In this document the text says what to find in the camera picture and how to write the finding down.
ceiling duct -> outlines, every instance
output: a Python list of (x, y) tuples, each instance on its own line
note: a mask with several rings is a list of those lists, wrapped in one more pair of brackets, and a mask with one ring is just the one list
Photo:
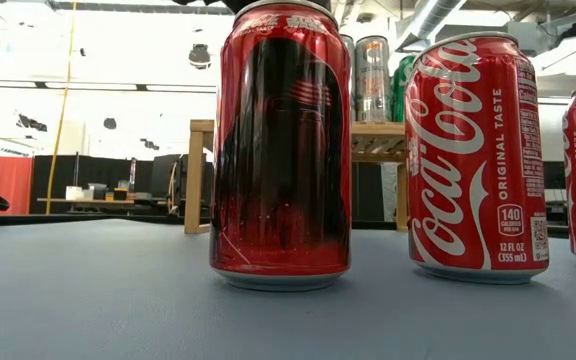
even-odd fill
[(420, 0), (415, 12), (402, 20), (403, 31), (394, 42), (392, 50), (399, 50), (420, 40), (428, 39), (441, 30), (444, 21), (454, 10), (459, 10), (466, 0)]

coca-cola logo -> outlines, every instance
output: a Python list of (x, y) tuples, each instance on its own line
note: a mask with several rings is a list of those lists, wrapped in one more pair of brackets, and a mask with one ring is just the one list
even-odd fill
[[(463, 222), (464, 210), (457, 199), (467, 194), (470, 204), (468, 210), (475, 220), (483, 247), (482, 269), (490, 269), (490, 255), (483, 239), (479, 218), (481, 203), (488, 195), (483, 188), (482, 179), (486, 163), (479, 165), (470, 179), (468, 189), (462, 189), (462, 174), (450, 161), (442, 156), (436, 156), (436, 159), (424, 156), (429, 146), (448, 154), (466, 155), (479, 151), (484, 145), (483, 131), (471, 118), (482, 110), (481, 99), (462, 86), (464, 83), (476, 83), (481, 79), (481, 73), (474, 66), (479, 60), (476, 50), (475, 44), (468, 40), (449, 43), (436, 51), (438, 58), (427, 54), (417, 66), (420, 73), (440, 79), (434, 87), (434, 95), (444, 105), (442, 108), (447, 110), (434, 114), (434, 119), (421, 121), (430, 115), (428, 105), (422, 99), (412, 99), (410, 94), (407, 94), (409, 123), (423, 140), (420, 144), (420, 174), (428, 186), (422, 190), (421, 199), (431, 214), (430, 217), (413, 218), (411, 231), (417, 250), (426, 263), (436, 264), (437, 261), (420, 241), (420, 229), (423, 229), (426, 237), (441, 251), (453, 256), (463, 255), (466, 251), (464, 242), (451, 229), (451, 225)], [(433, 122), (439, 132), (427, 128), (433, 125)], [(450, 204), (450, 209), (436, 205), (445, 204), (446, 201)]]

